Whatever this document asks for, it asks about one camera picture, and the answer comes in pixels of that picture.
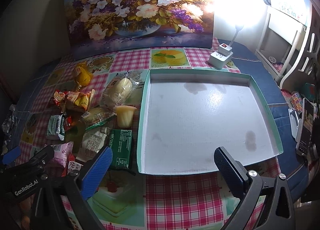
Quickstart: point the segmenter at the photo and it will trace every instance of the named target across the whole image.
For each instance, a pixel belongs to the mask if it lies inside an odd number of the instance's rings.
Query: metal bolt
[[[285,176],[285,174],[280,173],[280,174],[279,174],[279,178],[282,179],[282,180],[285,180],[285,179],[286,179],[286,176]]]
[[[258,173],[256,171],[254,171],[254,170],[249,170],[249,175],[251,177],[256,177],[258,175]]]
[[[42,180],[45,180],[48,178],[48,175],[47,174],[42,174],[41,177],[40,177]]]
[[[70,176],[77,176],[78,174],[79,174],[79,170],[76,170],[76,169],[69,172]]]

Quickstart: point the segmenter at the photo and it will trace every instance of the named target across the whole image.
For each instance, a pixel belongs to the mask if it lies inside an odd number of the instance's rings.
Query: green snack package
[[[131,142],[132,130],[111,130],[109,136],[109,147],[113,153],[111,169],[129,168]]]

